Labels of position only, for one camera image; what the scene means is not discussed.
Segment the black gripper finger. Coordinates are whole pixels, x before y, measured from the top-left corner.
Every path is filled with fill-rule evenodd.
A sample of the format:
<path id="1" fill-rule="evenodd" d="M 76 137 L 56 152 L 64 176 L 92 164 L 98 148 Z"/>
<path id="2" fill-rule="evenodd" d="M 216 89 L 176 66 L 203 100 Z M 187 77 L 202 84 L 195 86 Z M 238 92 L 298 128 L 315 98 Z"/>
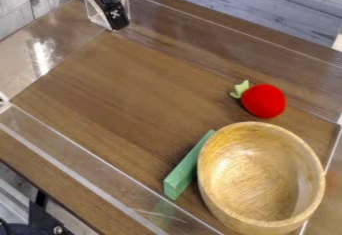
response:
<path id="1" fill-rule="evenodd" d="M 130 20 L 120 0 L 95 0 L 112 30 L 120 30 L 128 26 Z"/>

